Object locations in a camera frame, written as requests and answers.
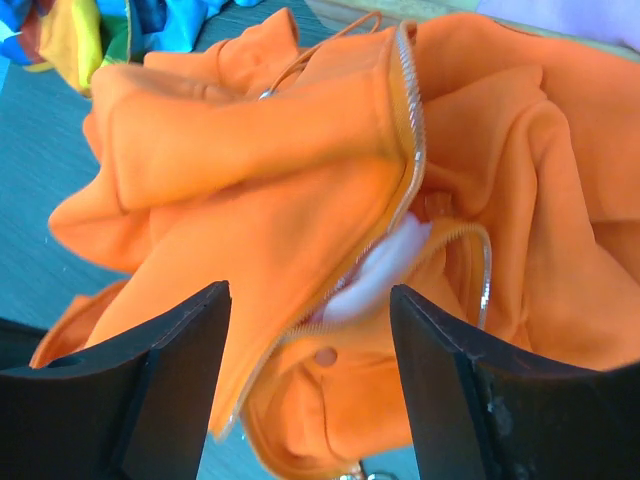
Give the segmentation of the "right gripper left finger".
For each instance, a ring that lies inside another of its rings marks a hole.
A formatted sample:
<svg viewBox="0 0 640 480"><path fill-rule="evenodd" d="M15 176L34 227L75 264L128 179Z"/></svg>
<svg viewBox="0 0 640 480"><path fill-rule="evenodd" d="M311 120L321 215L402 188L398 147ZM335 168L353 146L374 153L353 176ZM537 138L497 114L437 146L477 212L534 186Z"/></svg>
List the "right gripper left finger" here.
<svg viewBox="0 0 640 480"><path fill-rule="evenodd" d="M44 331L1 323L5 479L193 479L227 336L227 282L42 368Z"/></svg>

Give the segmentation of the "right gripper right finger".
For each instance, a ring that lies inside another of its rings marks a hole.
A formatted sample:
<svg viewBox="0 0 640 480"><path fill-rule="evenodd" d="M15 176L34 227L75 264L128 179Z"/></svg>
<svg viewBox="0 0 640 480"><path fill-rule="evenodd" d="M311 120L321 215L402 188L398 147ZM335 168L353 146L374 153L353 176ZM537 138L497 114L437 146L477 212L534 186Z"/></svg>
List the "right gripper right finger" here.
<svg viewBox="0 0 640 480"><path fill-rule="evenodd" d="M635 479L639 367L594 371L513 346L405 285L390 319L424 479Z"/></svg>

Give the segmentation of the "orange zip jacket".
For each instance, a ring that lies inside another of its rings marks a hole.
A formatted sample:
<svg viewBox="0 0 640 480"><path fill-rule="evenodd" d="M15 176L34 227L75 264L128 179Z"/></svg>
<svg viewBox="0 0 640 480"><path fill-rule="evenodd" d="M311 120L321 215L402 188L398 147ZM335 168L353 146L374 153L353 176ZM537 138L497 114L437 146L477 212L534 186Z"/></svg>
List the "orange zip jacket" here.
<svg viewBox="0 0 640 480"><path fill-rule="evenodd" d="M241 421L271 473L329 479L410 441L394 284L563 363L639 357L634 61L476 14L303 48L281 9L91 91L100 169L49 227L125 279L76 298L33 367L225 280L210 431Z"/></svg>

